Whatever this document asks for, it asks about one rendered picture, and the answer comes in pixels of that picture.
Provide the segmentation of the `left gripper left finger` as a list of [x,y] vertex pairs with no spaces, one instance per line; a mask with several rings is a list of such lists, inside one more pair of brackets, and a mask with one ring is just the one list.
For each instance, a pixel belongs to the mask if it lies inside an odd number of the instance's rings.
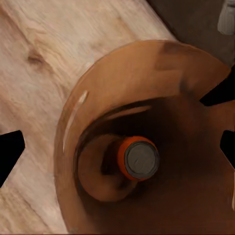
[[25,149],[20,130],[0,136],[0,188]]

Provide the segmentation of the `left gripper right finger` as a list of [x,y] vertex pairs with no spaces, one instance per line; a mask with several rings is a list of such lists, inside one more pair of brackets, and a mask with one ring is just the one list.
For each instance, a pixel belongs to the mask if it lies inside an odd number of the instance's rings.
[[223,132],[220,148],[235,168],[235,132],[229,130]]

